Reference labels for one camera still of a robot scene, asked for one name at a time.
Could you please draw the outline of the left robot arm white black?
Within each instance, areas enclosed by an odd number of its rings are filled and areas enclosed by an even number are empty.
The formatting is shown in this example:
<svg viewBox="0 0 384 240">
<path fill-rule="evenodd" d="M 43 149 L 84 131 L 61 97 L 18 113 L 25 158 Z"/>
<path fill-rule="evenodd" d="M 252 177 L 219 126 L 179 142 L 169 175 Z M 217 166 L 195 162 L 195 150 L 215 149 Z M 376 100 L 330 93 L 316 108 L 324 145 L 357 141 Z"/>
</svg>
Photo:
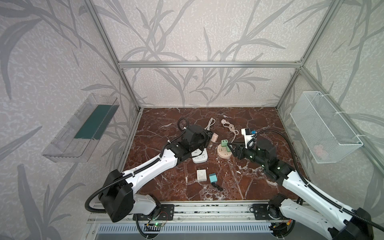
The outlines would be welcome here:
<svg viewBox="0 0 384 240">
<path fill-rule="evenodd" d="M 161 173 L 193 158 L 194 151 L 203 151 L 213 135 L 212 131 L 198 125 L 184 128 L 181 135 L 168 141 L 150 160 L 124 172 L 110 172 L 103 186 L 85 201 L 85 209 L 90 213 L 106 213 L 113 223 L 128 215 L 156 218 L 161 213 L 161 203 L 151 195 L 140 195 L 138 191 Z"/>
</svg>

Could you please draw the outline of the clear plastic wall bin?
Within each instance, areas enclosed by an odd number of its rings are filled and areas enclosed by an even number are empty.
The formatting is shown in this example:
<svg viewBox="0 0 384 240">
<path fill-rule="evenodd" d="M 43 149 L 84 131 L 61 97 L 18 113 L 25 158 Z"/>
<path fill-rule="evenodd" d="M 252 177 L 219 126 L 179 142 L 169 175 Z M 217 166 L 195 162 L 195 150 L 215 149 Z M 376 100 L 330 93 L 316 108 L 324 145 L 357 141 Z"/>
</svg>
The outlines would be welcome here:
<svg viewBox="0 0 384 240">
<path fill-rule="evenodd" d="M 119 106 L 117 97 L 89 94 L 42 156 L 54 163 L 86 163 Z"/>
</svg>

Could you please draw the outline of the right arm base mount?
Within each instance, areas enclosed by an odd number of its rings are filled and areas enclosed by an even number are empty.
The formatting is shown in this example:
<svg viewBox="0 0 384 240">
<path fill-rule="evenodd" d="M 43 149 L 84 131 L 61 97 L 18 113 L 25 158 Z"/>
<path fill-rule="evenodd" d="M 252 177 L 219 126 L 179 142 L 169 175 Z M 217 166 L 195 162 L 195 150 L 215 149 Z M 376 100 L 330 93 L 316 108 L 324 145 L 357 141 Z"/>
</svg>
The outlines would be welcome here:
<svg viewBox="0 0 384 240">
<path fill-rule="evenodd" d="M 255 220 L 288 222 L 291 219 L 283 216 L 279 208 L 271 207 L 269 204 L 253 204 L 249 211 L 254 215 Z"/>
</svg>

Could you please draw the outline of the white square plug adapter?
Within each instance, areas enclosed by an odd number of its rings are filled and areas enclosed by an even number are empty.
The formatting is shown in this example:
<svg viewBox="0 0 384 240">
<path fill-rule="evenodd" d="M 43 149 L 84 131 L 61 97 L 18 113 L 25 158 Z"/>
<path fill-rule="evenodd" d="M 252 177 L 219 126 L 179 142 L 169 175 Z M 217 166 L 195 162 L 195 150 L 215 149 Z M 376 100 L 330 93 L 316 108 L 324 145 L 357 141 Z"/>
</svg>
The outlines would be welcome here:
<svg viewBox="0 0 384 240">
<path fill-rule="evenodd" d="M 197 170 L 197 181 L 198 182 L 205 182 L 207 181 L 207 172 L 206 170 Z"/>
</svg>

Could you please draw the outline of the white square power strip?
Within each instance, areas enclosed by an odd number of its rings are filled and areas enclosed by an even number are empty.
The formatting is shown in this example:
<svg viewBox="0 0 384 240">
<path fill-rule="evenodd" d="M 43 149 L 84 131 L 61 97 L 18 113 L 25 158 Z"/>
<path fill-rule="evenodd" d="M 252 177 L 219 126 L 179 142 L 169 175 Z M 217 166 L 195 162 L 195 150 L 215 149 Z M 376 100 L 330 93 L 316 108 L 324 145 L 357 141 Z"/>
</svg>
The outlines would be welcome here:
<svg viewBox="0 0 384 240">
<path fill-rule="evenodd" d="M 207 149 L 196 149 L 192 152 L 192 160 L 195 164 L 202 164 L 208 161 L 208 152 Z"/>
</svg>

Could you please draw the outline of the pink round power strip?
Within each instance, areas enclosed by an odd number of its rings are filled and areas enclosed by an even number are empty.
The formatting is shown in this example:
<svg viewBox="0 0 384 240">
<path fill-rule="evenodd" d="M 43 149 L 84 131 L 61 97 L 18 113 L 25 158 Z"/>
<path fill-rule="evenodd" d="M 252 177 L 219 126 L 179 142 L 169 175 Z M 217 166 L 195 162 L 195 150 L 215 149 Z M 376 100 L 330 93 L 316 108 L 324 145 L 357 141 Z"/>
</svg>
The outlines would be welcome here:
<svg viewBox="0 0 384 240">
<path fill-rule="evenodd" d="M 217 146 L 217 154 L 222 159 L 229 159 L 233 155 L 232 152 L 227 152 L 226 147 L 221 145 Z"/>
</svg>

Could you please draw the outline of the aluminium front rail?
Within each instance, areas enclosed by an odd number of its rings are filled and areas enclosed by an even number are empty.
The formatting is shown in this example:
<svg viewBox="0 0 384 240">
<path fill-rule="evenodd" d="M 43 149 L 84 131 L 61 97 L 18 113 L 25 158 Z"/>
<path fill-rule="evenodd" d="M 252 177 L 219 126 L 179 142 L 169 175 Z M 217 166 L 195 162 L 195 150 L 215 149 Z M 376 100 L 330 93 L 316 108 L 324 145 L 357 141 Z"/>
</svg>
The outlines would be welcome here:
<svg viewBox="0 0 384 240">
<path fill-rule="evenodd" d="M 192 202 L 163 202 L 175 205 L 174 218 L 164 223 L 280 223 L 281 221 L 255 220 L 249 211 L 253 204 L 268 204 L 266 201 L 192 201 Z M 297 222 L 335 227 L 343 223 L 342 212 L 334 207 L 328 207 L 326 213 L 319 213 L 315 205 L 303 204 L 285 200 L 280 206 L 283 216 Z"/>
</svg>

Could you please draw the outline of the pink plug adapter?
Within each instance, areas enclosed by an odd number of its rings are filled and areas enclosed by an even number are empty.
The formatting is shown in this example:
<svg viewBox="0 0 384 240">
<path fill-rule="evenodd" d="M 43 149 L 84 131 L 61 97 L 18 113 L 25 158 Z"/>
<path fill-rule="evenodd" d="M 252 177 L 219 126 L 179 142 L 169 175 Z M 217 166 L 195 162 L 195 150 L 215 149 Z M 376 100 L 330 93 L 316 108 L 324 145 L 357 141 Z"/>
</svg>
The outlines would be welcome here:
<svg viewBox="0 0 384 240">
<path fill-rule="evenodd" d="M 218 135 L 216 133 L 213 133 L 212 135 L 212 138 L 211 138 L 211 142 L 215 143 L 218 139 Z"/>
</svg>

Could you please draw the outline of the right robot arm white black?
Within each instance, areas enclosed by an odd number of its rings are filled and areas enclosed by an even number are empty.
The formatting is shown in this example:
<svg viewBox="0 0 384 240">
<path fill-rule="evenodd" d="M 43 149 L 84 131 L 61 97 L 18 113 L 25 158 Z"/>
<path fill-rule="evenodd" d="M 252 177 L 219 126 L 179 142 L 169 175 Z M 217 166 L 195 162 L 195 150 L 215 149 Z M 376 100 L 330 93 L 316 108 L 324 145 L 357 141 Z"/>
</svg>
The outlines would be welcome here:
<svg viewBox="0 0 384 240">
<path fill-rule="evenodd" d="M 285 217 L 312 229 L 328 240 L 372 240 L 373 229 L 384 228 L 372 221 L 362 208 L 353 209 L 309 182 L 294 165 L 279 160 L 276 147 L 267 139 L 257 140 L 258 133 L 245 130 L 245 142 L 228 143 L 234 157 L 259 164 L 267 177 L 298 196 L 293 201 L 282 194 L 269 201 L 271 218 Z"/>
</svg>

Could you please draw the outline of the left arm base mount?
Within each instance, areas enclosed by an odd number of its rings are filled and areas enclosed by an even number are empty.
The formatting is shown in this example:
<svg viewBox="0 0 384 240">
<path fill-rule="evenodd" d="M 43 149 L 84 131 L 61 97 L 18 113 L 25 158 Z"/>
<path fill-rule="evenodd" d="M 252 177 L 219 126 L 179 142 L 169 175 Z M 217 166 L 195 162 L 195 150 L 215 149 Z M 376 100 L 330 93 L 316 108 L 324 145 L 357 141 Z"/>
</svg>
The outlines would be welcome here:
<svg viewBox="0 0 384 240">
<path fill-rule="evenodd" d="M 174 218 L 175 205 L 173 204 L 162 204 L 156 207 L 149 215 L 142 215 L 139 220 L 160 220 L 160 221 L 171 221 Z"/>
</svg>

